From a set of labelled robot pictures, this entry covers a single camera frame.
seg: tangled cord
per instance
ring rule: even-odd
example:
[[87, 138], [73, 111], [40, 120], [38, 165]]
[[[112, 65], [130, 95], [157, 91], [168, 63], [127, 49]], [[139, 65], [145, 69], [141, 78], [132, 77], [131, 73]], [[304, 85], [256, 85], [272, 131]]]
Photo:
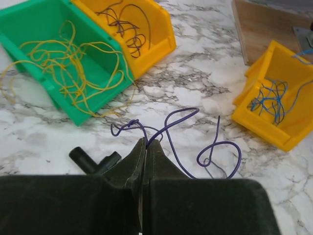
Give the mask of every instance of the tangled cord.
[[272, 80], [269, 78], [265, 78], [265, 80], [271, 82], [271, 87], [267, 87], [262, 84], [258, 96], [249, 103], [248, 108], [252, 112], [257, 111], [260, 108], [259, 115], [261, 115], [263, 111], [271, 114], [272, 116], [274, 116], [273, 124], [275, 125], [279, 125], [284, 120], [285, 115], [293, 109], [299, 97], [301, 89], [306, 85], [313, 83], [312, 80], [304, 83], [302, 86], [299, 87], [297, 95], [291, 107], [286, 111], [286, 108], [282, 103], [282, 98], [284, 97], [288, 89], [288, 82]]
[[117, 15], [117, 13], [112, 9], [112, 7], [115, 6], [115, 5], [119, 5], [122, 2], [123, 2], [123, 0], [121, 0], [118, 3], [114, 3], [114, 4], [110, 5], [110, 6], [108, 6], [103, 11], [96, 12], [96, 14], [98, 16], [101, 15], [101, 14], [105, 15], [106, 19], [107, 19], [107, 24], [109, 26], [116, 26], [117, 27], [116, 33], [118, 33], [122, 38], [124, 38], [126, 31], [132, 30], [134, 32], [134, 35], [132, 37], [128, 38], [128, 39], [125, 39], [125, 42], [126, 42], [128, 48], [134, 49], [133, 51], [130, 52], [132, 57], [133, 58], [138, 58], [141, 55], [141, 52], [140, 52], [141, 48], [147, 42], [147, 38], [146, 38], [146, 36], [144, 34], [138, 33], [138, 30], [140, 29], [138, 26], [134, 25], [133, 23], [131, 23], [129, 21], [121, 20], [124, 10], [127, 7], [130, 7], [130, 6], [136, 7], [145, 16], [145, 19], [146, 19], [146, 21], [148, 23], [148, 28], [149, 28], [149, 46], [148, 46], [148, 49], [150, 49], [150, 47], [151, 47], [151, 26], [150, 26], [150, 23], [149, 23], [149, 20], [148, 20], [148, 17], [146, 15], [146, 13], [139, 6], [137, 6], [135, 4], [127, 4], [127, 5], [125, 5], [121, 9], [119, 15]]
[[[177, 120], [177, 121], [174, 121], [174, 122], [170, 123], [170, 124], [167, 123], [167, 122], [168, 122], [168, 119], [169, 119], [172, 115], [174, 115], [174, 114], [176, 114], [176, 113], [185, 112], [185, 111], [193, 111], [193, 112], [190, 113], [190, 114], [188, 114], [188, 115], [186, 115], [186, 116], [184, 116], [183, 118], [181, 118], [181, 119], [179, 119], [179, 120]], [[181, 169], [182, 169], [190, 178], [196, 179], [196, 177], [193, 176], [189, 171], [187, 171], [187, 170], [185, 169], [185, 167], [181, 164], [181, 162], [180, 162], [180, 160], [179, 160], [179, 158], [178, 158], [178, 156], [177, 156], [177, 153], [176, 153], [176, 150], [175, 150], [175, 147], [174, 147], [174, 145], [173, 145], [173, 142], [172, 142], [172, 139], [171, 139], [171, 136], [170, 136], [170, 133], [169, 133], [168, 129], [169, 129], [170, 127], [172, 127], [172, 126], [175, 126], [175, 125], [177, 125], [177, 124], [179, 124], [179, 123], [181, 123], [181, 122], [183, 122], [183, 121], [185, 121], [185, 120], [191, 118], [192, 116], [194, 116], [195, 114], [197, 114], [199, 111], [200, 111], [200, 110], [199, 110], [198, 108], [184, 108], [184, 109], [181, 109], [181, 110], [173, 111], [173, 112], [171, 112], [171, 113], [166, 117], [166, 119], [165, 119], [165, 121], [164, 121], [164, 127], [163, 127], [161, 130], [157, 130], [156, 128], [149, 127], [149, 126], [143, 126], [143, 125], [139, 122], [138, 119], [136, 119], [136, 120], [131, 120], [129, 123], [127, 123], [127, 124], [125, 124], [125, 125], [123, 125], [123, 126], [121, 126], [121, 127], [118, 127], [118, 126], [116, 126], [114, 123], [112, 123], [112, 124], [111, 124], [111, 133], [112, 133], [113, 136], [117, 137], [122, 131], [125, 131], [125, 130], [132, 130], [132, 129], [141, 129], [141, 130], [143, 131], [144, 137], [145, 137], [146, 140], [147, 140], [146, 148], [148, 148], [149, 145], [152, 143], [152, 141], [153, 141], [157, 136], [161, 135], [161, 140], [162, 140], [162, 139], [163, 139], [162, 133], [165, 132], [166, 135], [167, 135], [167, 138], [168, 138], [168, 140], [169, 140], [170, 146], [171, 146], [171, 148], [172, 148], [172, 151], [173, 151], [173, 153], [174, 153], [174, 156], [175, 156], [175, 159], [176, 159], [177, 163], [179, 164], [179, 166], [181, 167]], [[221, 118], [221, 117], [219, 116], [219, 118], [218, 118], [218, 123], [217, 123], [217, 131], [216, 131], [216, 135], [215, 135], [215, 139], [214, 139], [213, 143], [212, 143], [211, 145], [209, 145], [208, 147], [204, 148], [204, 149], [198, 154], [198, 156], [197, 156], [197, 163], [198, 163], [200, 166], [205, 167], [205, 170], [209, 173], [209, 175], [210, 175], [212, 178], [213, 178], [213, 176], [210, 174], [210, 172], [208, 171], [208, 169], [206, 169], [206, 167], [208, 167], [209, 165], [211, 165], [211, 163], [212, 163], [213, 165], [215, 165], [218, 169], [220, 169], [220, 170], [223, 172], [224, 176], [226, 176], [227, 179], [230, 179], [230, 178], [232, 178], [232, 177], [235, 175], [235, 173], [237, 172], [237, 170], [238, 170], [238, 168], [239, 168], [239, 166], [240, 166], [240, 163], [241, 163], [242, 155], [241, 155], [240, 147], [239, 147], [237, 144], [235, 144], [235, 143], [233, 143], [233, 142], [231, 142], [231, 141], [220, 141], [220, 142], [217, 142], [217, 138], [218, 138], [218, 134], [219, 134], [219, 127], [220, 127], [220, 118]], [[118, 129], [117, 133], [114, 133], [113, 127], [115, 127], [116, 129]], [[156, 130], [156, 133], [155, 133], [150, 139], [148, 139], [148, 137], [147, 137], [147, 132], [146, 132], [146, 130], [145, 130], [146, 128]], [[234, 170], [231, 172], [231, 174], [230, 174], [229, 176], [227, 176], [226, 172], [225, 172], [221, 167], [217, 166], [217, 165], [212, 161], [213, 148], [214, 148], [215, 146], [221, 145], [221, 144], [230, 144], [230, 145], [234, 146], [234, 147], [237, 149], [237, 151], [238, 151], [238, 161], [237, 161], [237, 164], [236, 164]], [[211, 149], [209, 157], [204, 160], [204, 163], [201, 163], [201, 162], [200, 162], [200, 157], [202, 156], [202, 154], [204, 154], [204, 153], [205, 153], [207, 150], [209, 150], [209, 149]]]
[[[70, 24], [72, 27], [72, 36], [71, 36], [70, 40], [68, 40], [62, 36], [62, 30], [66, 24]], [[114, 48], [112, 48], [110, 45], [108, 45], [104, 42], [82, 43], [80, 46], [76, 46], [73, 43], [75, 35], [76, 35], [76, 29], [75, 29], [74, 24], [70, 21], [65, 21], [65, 23], [61, 26], [61, 28], [59, 30], [59, 37], [61, 39], [63, 39], [63, 41], [57, 41], [57, 40], [33, 41], [33, 42], [26, 42], [26, 43], [22, 44], [20, 46], [20, 49], [22, 49], [26, 45], [30, 45], [30, 44], [37, 44], [37, 45], [34, 46], [33, 49], [27, 54], [27, 56], [30, 57], [31, 61], [28, 61], [28, 60], [16, 61], [16, 62], [12, 63], [10, 66], [8, 66], [5, 69], [5, 71], [1, 74], [1, 76], [0, 76], [0, 89], [1, 89], [2, 95], [6, 99], [11, 101], [12, 103], [15, 103], [16, 94], [12, 89], [13, 80], [11, 80], [10, 84], [9, 84], [10, 90], [12, 91], [13, 99], [11, 99], [9, 96], [7, 96], [3, 92], [2, 80], [4, 78], [5, 73], [7, 71], [9, 71], [12, 66], [19, 64], [19, 63], [30, 63], [30, 64], [33, 64], [33, 65], [39, 67], [42, 70], [42, 73], [51, 74], [54, 82], [61, 87], [59, 89], [59, 92], [64, 95], [64, 98], [66, 98], [68, 96], [71, 100], [71, 105], [75, 106], [81, 112], [86, 113], [86, 114], [90, 114], [94, 117], [104, 117], [104, 116], [109, 115], [109, 114], [116, 114], [116, 115], [120, 116], [118, 113], [115, 112], [115, 110], [122, 108], [122, 107], [125, 107], [125, 106], [128, 106], [131, 103], [133, 96], [134, 96], [135, 89], [134, 89], [134, 92], [133, 92], [131, 99], [125, 105], [113, 108], [113, 109], [109, 110], [108, 112], [106, 112], [102, 115], [94, 113], [89, 108], [88, 100], [90, 98], [98, 95], [98, 94], [101, 94], [105, 91], [116, 88], [118, 85], [120, 85], [122, 83], [122, 81], [124, 80], [125, 74], [122, 70], [118, 69], [119, 63], [120, 63], [120, 56], [119, 56], [120, 54], [122, 55], [122, 58], [125, 62], [127, 78], [135, 85], [134, 81], [132, 80], [132, 78], [129, 75], [127, 62], [126, 62], [126, 59], [125, 59], [123, 53], [121, 51], [115, 51]], [[41, 49], [41, 47], [43, 45], [47, 45], [47, 44], [61, 45], [65, 48], [65, 50], [48, 51], [45, 49]], [[101, 49], [99, 47], [101, 45], [106, 46], [111, 50]], [[95, 49], [97, 49], [103, 53], [116, 55], [115, 68], [114, 68], [114, 70], [110, 76], [110, 79], [109, 79], [107, 85], [104, 88], [100, 88], [100, 85], [94, 84], [94, 83], [88, 81], [88, 79], [85, 76], [84, 68], [82, 66], [81, 60], [82, 60], [83, 56], [86, 55], [86, 50], [88, 47], [95, 48]], [[72, 76], [72, 74], [70, 74], [67, 71], [67, 69], [70, 66], [75, 67], [75, 70], [77, 73], [77, 78], [74, 78]], [[56, 69], [60, 70], [61, 81], [59, 81], [56, 77], [56, 74], [55, 74]], [[116, 84], [111, 85], [113, 78], [118, 73], [121, 73], [120, 80]], [[87, 96], [87, 88], [92, 88], [92, 90], [93, 90], [93, 92], [89, 96]]]

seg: marble countertop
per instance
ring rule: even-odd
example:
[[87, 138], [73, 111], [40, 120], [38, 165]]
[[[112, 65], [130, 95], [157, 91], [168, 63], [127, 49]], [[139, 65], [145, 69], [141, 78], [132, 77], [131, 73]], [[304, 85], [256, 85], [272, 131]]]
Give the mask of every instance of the marble countertop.
[[[4, 0], [0, 8], [22, 0]], [[144, 125], [162, 128], [166, 116], [183, 107], [196, 106], [200, 113], [170, 131], [182, 164], [200, 178], [209, 177], [197, 165], [196, 156], [215, 137], [221, 115], [219, 141], [237, 143], [243, 160], [235, 178], [260, 182], [267, 190], [283, 235], [313, 235], [313, 134], [289, 153], [282, 152], [234, 123], [233, 99], [245, 83], [240, 43], [229, 0], [160, 0], [171, 14], [177, 49], [138, 82], [132, 104], [113, 116], [89, 119], [77, 127], [65, 113], [56, 111], [43, 88], [26, 74], [15, 76], [17, 103], [0, 97], [0, 175], [82, 174], [69, 159], [76, 146], [85, 149], [95, 161], [118, 151], [126, 156], [142, 132], [133, 130], [113, 137], [109, 126], [139, 119]], [[0, 51], [0, 71], [10, 64]], [[129, 88], [111, 106], [129, 99]], [[165, 140], [165, 154], [176, 164]], [[229, 174], [237, 162], [236, 149], [219, 146], [213, 160]], [[220, 172], [210, 167], [215, 177]]]

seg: black object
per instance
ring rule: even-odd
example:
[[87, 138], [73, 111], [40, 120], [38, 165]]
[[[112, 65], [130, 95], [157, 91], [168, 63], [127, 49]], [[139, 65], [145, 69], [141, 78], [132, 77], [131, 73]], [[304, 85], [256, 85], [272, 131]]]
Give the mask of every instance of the black object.
[[99, 164], [81, 148], [76, 147], [70, 153], [69, 157], [86, 173], [86, 174], [103, 174], [117, 164], [121, 159], [121, 155], [113, 152], [110, 156], [105, 157]]
[[0, 234], [280, 234], [259, 183], [192, 180], [158, 141], [145, 146], [140, 139], [102, 175], [79, 150], [75, 162], [89, 175], [0, 177]]

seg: metal plate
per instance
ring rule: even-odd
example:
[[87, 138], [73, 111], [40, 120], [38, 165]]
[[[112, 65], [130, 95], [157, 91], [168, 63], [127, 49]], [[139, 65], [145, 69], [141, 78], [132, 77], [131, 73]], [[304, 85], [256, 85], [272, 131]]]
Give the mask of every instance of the metal plate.
[[313, 47], [311, 47], [307, 38], [309, 33], [311, 33], [310, 30], [306, 28], [293, 27], [293, 31], [297, 37], [299, 47], [302, 51], [313, 49]]

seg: yellow string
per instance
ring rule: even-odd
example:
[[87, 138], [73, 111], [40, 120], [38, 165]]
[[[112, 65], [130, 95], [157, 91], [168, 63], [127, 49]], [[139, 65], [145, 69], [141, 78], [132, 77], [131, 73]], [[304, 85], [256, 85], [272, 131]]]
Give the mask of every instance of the yellow string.
[[[72, 36], [71, 36], [70, 40], [68, 40], [68, 39], [66, 39], [65, 37], [62, 36], [62, 29], [65, 27], [65, 25], [67, 23], [70, 24], [71, 27], [72, 27]], [[59, 30], [59, 36], [64, 41], [47, 40], [47, 41], [32, 41], [32, 42], [23, 43], [20, 46], [20, 49], [22, 49], [26, 45], [36, 44], [33, 47], [33, 49], [31, 50], [31, 52], [27, 54], [27, 56], [29, 56], [32, 61], [27, 61], [27, 60], [16, 61], [16, 62], [12, 63], [11, 65], [9, 65], [4, 70], [4, 72], [0, 76], [0, 89], [1, 89], [2, 95], [7, 100], [11, 101], [12, 103], [15, 103], [16, 94], [15, 94], [15, 92], [12, 89], [12, 83], [13, 83], [14, 78], [10, 81], [10, 84], [9, 84], [10, 90], [11, 90], [12, 95], [13, 95], [13, 99], [11, 99], [8, 95], [6, 95], [3, 92], [3, 89], [2, 89], [3, 77], [4, 77], [4, 75], [8, 72], [8, 70], [12, 66], [14, 66], [16, 64], [19, 64], [19, 63], [31, 63], [31, 64], [37, 66], [38, 68], [40, 68], [43, 73], [51, 74], [54, 82], [61, 87], [59, 89], [59, 92], [64, 95], [64, 98], [69, 97], [70, 100], [71, 100], [71, 104], [74, 105], [81, 112], [86, 113], [86, 114], [90, 114], [90, 115], [92, 115], [94, 117], [104, 117], [104, 116], [109, 115], [109, 114], [116, 114], [116, 115], [120, 116], [118, 113], [115, 112], [115, 110], [119, 109], [119, 108], [126, 107], [126, 106], [128, 106], [131, 103], [131, 101], [133, 100], [134, 94], [135, 94], [135, 88], [134, 88], [134, 91], [133, 91], [131, 99], [126, 104], [118, 106], [118, 107], [115, 107], [113, 109], [110, 109], [108, 112], [106, 112], [106, 113], [104, 113], [102, 115], [98, 115], [98, 114], [94, 113], [93, 111], [91, 111], [89, 106], [88, 106], [88, 102], [87, 101], [90, 98], [92, 98], [92, 97], [94, 97], [94, 96], [96, 96], [96, 95], [98, 95], [100, 93], [103, 93], [103, 92], [105, 92], [107, 90], [116, 88], [117, 86], [119, 86], [123, 82], [125, 74], [124, 74], [124, 72], [122, 70], [118, 69], [119, 63], [120, 63], [120, 56], [119, 55], [122, 55], [122, 58], [124, 60], [125, 67], [126, 67], [126, 76], [127, 76], [127, 78], [136, 87], [135, 82], [131, 79], [131, 77], [129, 75], [128, 65], [127, 65], [127, 62], [126, 62], [126, 59], [125, 59], [123, 53], [120, 52], [120, 51], [115, 51], [114, 48], [112, 48], [110, 45], [108, 45], [108, 44], [106, 44], [104, 42], [82, 43], [81, 45], [77, 46], [77, 45], [75, 45], [73, 43], [75, 35], [76, 35], [76, 29], [75, 29], [74, 24], [72, 22], [70, 22], [70, 21], [65, 21], [64, 24], [61, 26], [61, 28]], [[40, 47], [42, 45], [45, 45], [45, 44], [59, 44], [59, 45], [65, 47], [66, 50], [65, 51], [62, 51], [62, 50], [48, 51], [48, 50], [45, 50], [45, 49], [40, 49]], [[104, 45], [104, 46], [108, 47], [111, 50], [104, 50], [104, 49], [101, 49], [100, 47], [98, 47], [96, 45]], [[109, 78], [109, 81], [108, 81], [107, 85], [105, 86], [105, 88], [100, 88], [99, 85], [94, 84], [94, 83], [88, 81], [86, 76], [85, 76], [84, 68], [83, 68], [83, 65], [81, 63], [81, 60], [83, 59], [84, 55], [86, 55], [86, 50], [87, 50], [88, 47], [93, 47], [93, 48], [95, 48], [95, 49], [97, 49], [97, 50], [99, 50], [100, 52], [103, 52], [103, 53], [108, 53], [108, 54], [114, 53], [114, 54], [116, 54], [116, 65], [115, 65], [115, 68], [114, 68], [114, 70], [113, 70], [113, 72], [112, 72], [112, 74], [111, 74], [111, 76]], [[57, 54], [57, 55], [58, 54], [62, 54], [62, 56], [53, 59], [53, 56], [52, 56], [53, 54]], [[67, 71], [67, 68], [69, 66], [74, 66], [76, 68], [76, 71], [77, 71], [77, 79], [76, 80], [74, 79], [72, 74], [70, 74]], [[55, 68], [59, 68], [60, 69], [61, 80], [62, 80], [61, 82], [56, 77], [56, 74], [55, 74], [56, 70], [55, 70]], [[68, 85], [66, 83], [66, 79], [64, 77], [65, 73], [67, 74], [69, 79], [72, 81], [71, 85]], [[119, 74], [119, 73], [121, 73], [120, 80], [115, 85], [110, 86], [112, 81], [113, 81], [113, 79], [114, 79], [114, 77], [117, 74]], [[91, 95], [86, 97], [86, 95], [87, 95], [87, 87], [90, 87], [90, 88], [92, 88], [94, 90], [98, 90], [98, 92], [95, 92], [95, 93], [93, 93], [93, 94], [91, 94]], [[81, 107], [79, 107], [78, 104], [80, 104], [80, 103], [83, 103], [87, 110], [84, 110]]]

